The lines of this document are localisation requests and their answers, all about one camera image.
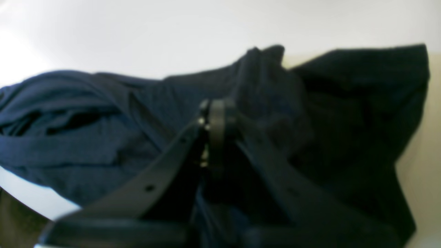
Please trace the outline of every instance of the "navy fabric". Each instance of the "navy fabric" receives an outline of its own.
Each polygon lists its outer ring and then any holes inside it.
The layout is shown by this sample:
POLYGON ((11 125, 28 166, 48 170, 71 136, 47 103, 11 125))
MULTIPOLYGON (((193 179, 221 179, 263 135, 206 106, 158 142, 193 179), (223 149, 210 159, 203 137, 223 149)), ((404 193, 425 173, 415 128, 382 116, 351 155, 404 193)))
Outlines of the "navy fabric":
POLYGON ((55 71, 4 87, 0 164, 84 206, 148 166, 202 100, 229 97, 300 172, 406 240, 415 225, 394 162, 422 116, 425 45, 335 50, 291 69, 283 53, 251 49, 164 80, 55 71))

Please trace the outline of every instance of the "white surface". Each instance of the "white surface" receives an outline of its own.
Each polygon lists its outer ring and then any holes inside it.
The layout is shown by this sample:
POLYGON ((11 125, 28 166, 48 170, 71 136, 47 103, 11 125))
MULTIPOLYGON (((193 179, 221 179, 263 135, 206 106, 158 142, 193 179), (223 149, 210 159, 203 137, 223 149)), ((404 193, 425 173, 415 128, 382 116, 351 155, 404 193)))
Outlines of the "white surface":
MULTIPOLYGON (((418 225, 409 247, 441 247, 441 0, 6 0, 0 83, 54 69, 160 78, 277 43, 286 62, 298 64, 337 47, 419 42, 431 53, 433 77, 424 121, 397 170, 418 225)), ((50 218, 73 209, 4 171, 0 186, 50 218)))

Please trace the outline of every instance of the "dark fabric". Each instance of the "dark fabric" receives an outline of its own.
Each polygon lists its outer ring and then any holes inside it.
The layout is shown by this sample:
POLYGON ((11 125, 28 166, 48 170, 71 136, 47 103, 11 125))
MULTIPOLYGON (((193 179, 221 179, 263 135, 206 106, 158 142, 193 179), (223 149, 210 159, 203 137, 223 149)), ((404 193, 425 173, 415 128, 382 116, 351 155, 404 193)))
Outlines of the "dark fabric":
POLYGON ((56 71, 2 88, 0 164, 84 206, 148 166, 202 100, 230 97, 294 167, 406 240, 394 162, 421 119, 426 47, 335 50, 289 70, 283 53, 164 80, 56 71))

